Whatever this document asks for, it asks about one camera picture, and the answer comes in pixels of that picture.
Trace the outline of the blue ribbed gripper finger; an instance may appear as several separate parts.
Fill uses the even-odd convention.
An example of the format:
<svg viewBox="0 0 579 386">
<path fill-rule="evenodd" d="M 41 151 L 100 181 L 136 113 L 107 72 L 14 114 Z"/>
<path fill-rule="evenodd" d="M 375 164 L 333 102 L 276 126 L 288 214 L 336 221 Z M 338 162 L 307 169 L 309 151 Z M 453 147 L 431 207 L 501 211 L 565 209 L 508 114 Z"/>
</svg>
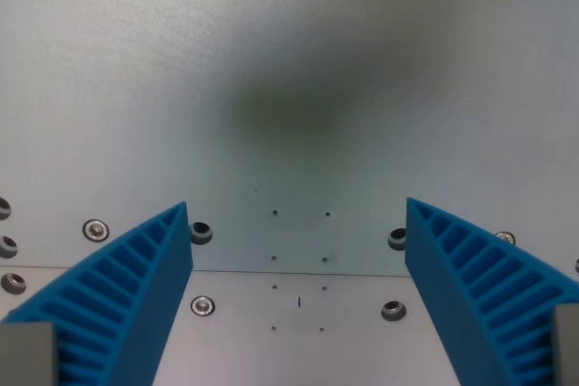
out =
<svg viewBox="0 0 579 386">
<path fill-rule="evenodd" d="M 406 202 L 405 264 L 462 385 L 552 385 L 555 306 L 578 285 L 428 203 Z"/>
<path fill-rule="evenodd" d="M 150 385 L 192 269 L 181 202 L 68 269 L 3 321 L 54 326 L 60 385 Z"/>
</svg>

